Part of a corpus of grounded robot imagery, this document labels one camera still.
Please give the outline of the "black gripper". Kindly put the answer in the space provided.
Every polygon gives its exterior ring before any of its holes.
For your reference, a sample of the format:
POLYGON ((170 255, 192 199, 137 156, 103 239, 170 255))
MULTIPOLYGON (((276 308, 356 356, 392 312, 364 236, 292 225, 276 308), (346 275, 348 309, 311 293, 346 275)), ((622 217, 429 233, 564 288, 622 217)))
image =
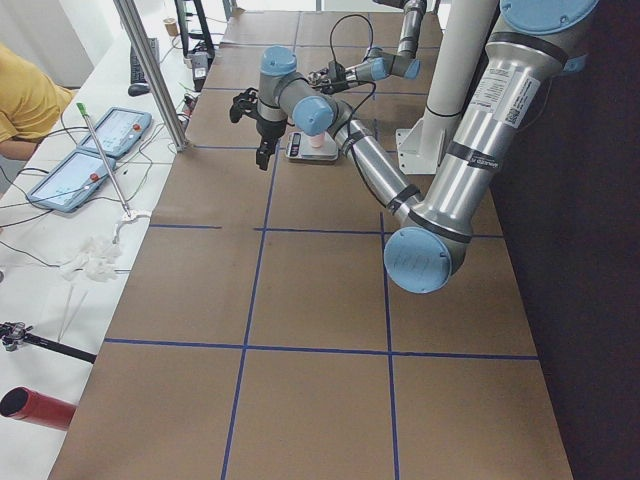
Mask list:
POLYGON ((285 134, 288 116, 280 108, 265 104, 259 98, 259 91, 253 87, 247 88, 232 100, 230 121, 238 123, 243 116, 256 121, 256 129, 261 136, 261 143, 256 150, 256 165, 260 170, 267 171, 277 142, 285 134))
POLYGON ((335 60, 328 63, 327 71, 322 78, 322 92, 324 94, 336 94, 357 85, 357 80, 348 79, 347 71, 342 64, 335 60))

